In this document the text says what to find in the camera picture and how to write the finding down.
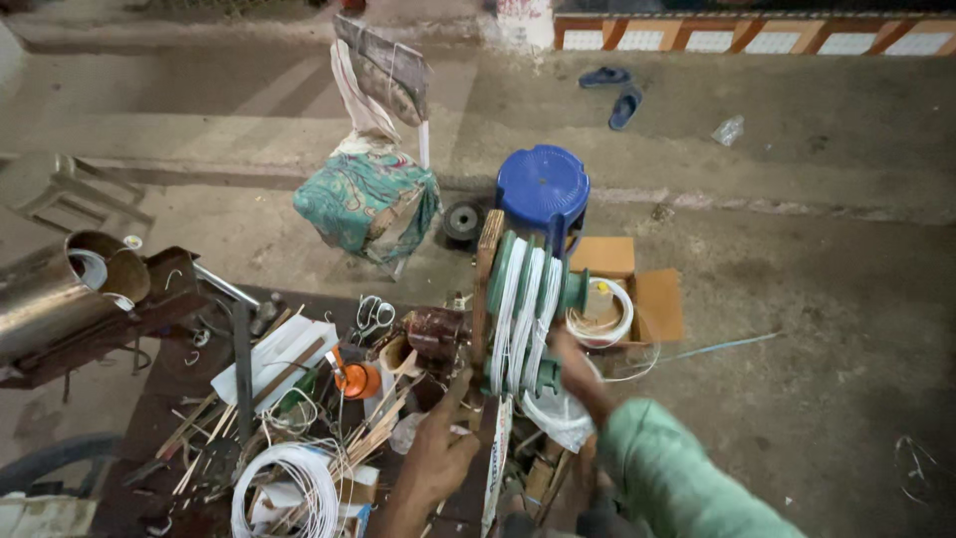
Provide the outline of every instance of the hand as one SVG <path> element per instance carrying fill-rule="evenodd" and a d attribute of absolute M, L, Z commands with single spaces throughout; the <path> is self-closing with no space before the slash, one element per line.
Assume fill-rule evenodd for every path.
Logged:
<path fill-rule="evenodd" d="M 591 419 L 601 428 L 617 405 L 591 370 L 584 350 L 568 329 L 564 325 L 553 326 L 549 335 L 551 350 L 561 358 L 561 385 L 581 402 Z"/>
<path fill-rule="evenodd" d="M 584 358 L 584 350 L 564 325 L 551 329 L 551 349 L 561 358 L 561 385 L 577 396 L 598 384 L 595 373 Z"/>
<path fill-rule="evenodd" d="M 463 370 L 442 401 L 419 424 L 389 496 L 385 519 L 390 535 L 418 538 L 432 506 L 451 496 L 465 481 L 468 464 L 481 443 L 474 434 L 456 436 L 450 428 L 470 380 L 471 370 Z"/>

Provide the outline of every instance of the blue slipper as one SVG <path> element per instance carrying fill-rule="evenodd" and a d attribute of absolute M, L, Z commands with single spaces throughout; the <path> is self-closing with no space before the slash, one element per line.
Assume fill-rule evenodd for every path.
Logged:
<path fill-rule="evenodd" d="M 577 80 L 582 88 L 593 88 L 601 84 L 621 84 L 630 82 L 631 73 L 619 67 L 601 67 L 597 71 L 585 73 Z"/>
<path fill-rule="evenodd" d="M 641 106 L 643 100 L 644 95 L 641 90 L 631 84 L 624 86 L 624 89 L 620 91 L 618 100 L 614 102 L 611 119 L 607 121 L 608 126 L 616 131 L 624 129 L 631 118 L 634 117 L 634 113 L 638 111 L 638 107 Z"/>

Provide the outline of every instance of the white tile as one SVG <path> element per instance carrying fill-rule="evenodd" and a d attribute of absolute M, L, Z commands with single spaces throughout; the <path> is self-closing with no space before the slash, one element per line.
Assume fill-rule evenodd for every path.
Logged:
<path fill-rule="evenodd" d="M 953 34 L 943 32 L 939 34 L 913 34 L 901 37 L 890 45 L 884 54 L 889 56 L 933 56 L 940 47 L 952 39 Z"/>
<path fill-rule="evenodd" d="M 817 54 L 859 56 L 869 51 L 876 39 L 876 34 L 831 34 Z"/>
<path fill-rule="evenodd" d="M 629 30 L 618 43 L 619 51 L 659 51 L 663 32 L 651 30 Z"/>
<path fill-rule="evenodd" d="M 691 53 L 724 53 L 732 41 L 733 32 L 693 32 L 684 50 Z"/>
<path fill-rule="evenodd" d="M 564 33 L 564 50 L 599 51 L 604 46 L 604 32 L 600 30 L 568 30 Z"/>
<path fill-rule="evenodd" d="M 761 32 L 747 44 L 749 55 L 785 55 L 800 39 L 800 32 Z"/>

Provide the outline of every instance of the metal pipe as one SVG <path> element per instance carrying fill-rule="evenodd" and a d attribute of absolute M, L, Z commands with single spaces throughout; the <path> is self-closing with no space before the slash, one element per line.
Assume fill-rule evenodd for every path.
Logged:
<path fill-rule="evenodd" d="M 232 305 L 232 349 L 236 355 L 236 394 L 238 396 L 239 441 L 246 445 L 252 435 L 252 351 L 249 333 L 249 306 L 241 301 Z"/>
<path fill-rule="evenodd" d="M 107 261 L 106 281 L 96 290 L 80 279 L 83 265 L 67 251 L 83 249 Z M 118 239 L 76 232 L 0 268 L 0 365 L 39 353 L 114 314 L 104 293 L 138 303 L 149 293 L 149 271 Z"/>
<path fill-rule="evenodd" d="M 196 270 L 196 275 L 199 276 L 199 278 L 204 279 L 210 284 L 216 286 L 217 288 L 222 290 L 223 293 L 226 293 L 227 295 L 229 295 L 236 301 L 242 301 L 248 304 L 249 306 L 251 306 L 255 310 L 259 309 L 259 301 L 254 299 L 248 293 L 235 287 L 229 282 L 226 282 L 225 280 L 221 279 L 218 275 L 209 271 L 208 269 L 206 269 L 205 267 L 203 267 L 196 261 L 192 262 L 192 267 L 193 269 Z"/>

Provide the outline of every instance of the person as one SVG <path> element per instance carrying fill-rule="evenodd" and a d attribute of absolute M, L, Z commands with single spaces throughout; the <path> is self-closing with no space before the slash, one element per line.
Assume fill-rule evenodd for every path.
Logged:
<path fill-rule="evenodd" d="M 636 537 L 649 530 L 657 538 L 803 536 L 715 467 L 704 447 L 663 406 L 647 398 L 615 401 L 595 378 L 575 338 L 563 327 L 551 334 L 551 350 L 561 358 L 561 384 L 594 420 L 597 463 L 617 487 L 630 516 L 628 522 L 618 515 L 611 490 L 597 479 L 591 507 L 577 518 L 578 535 Z M 470 376 L 459 376 L 420 425 L 391 495 L 402 502 L 385 509 L 389 536 L 420 538 L 431 510 L 465 479 L 478 439 L 454 436 L 449 426 Z M 505 538 L 530 538 L 534 533 L 527 513 L 514 511 L 503 518 Z"/>

